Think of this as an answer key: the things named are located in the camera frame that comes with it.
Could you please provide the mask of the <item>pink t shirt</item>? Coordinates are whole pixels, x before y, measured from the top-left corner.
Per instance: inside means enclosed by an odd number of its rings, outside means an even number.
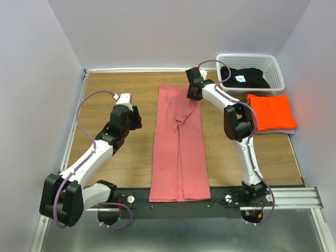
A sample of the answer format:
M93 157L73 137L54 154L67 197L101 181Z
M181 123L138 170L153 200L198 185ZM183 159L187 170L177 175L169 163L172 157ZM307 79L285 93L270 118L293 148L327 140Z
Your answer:
M211 197L202 134L201 104L187 87L160 85L153 142L151 203Z

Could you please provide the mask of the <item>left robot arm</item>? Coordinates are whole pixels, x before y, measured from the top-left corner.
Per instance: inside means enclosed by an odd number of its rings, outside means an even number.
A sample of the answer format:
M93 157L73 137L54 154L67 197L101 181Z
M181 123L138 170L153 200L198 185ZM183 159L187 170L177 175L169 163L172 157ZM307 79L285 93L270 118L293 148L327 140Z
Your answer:
M107 181L98 181L89 188L85 185L96 170L122 147L129 132L142 127L141 120L136 106L115 105L109 122L86 153L65 171L46 177L40 214L53 219L59 228L65 228L74 226L83 212L95 205L113 206L117 199L116 185Z

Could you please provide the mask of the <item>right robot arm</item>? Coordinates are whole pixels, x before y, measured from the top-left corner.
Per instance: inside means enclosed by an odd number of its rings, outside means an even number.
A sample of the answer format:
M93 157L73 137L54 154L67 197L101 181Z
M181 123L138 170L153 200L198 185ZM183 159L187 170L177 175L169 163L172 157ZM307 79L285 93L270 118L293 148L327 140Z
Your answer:
M249 206L255 205L267 194L267 186L254 150L253 109L225 93L214 81L204 79L206 73L201 73L199 67L190 68L185 73L189 83L187 97L197 101L205 99L223 112L225 135L233 141L243 171L242 201Z

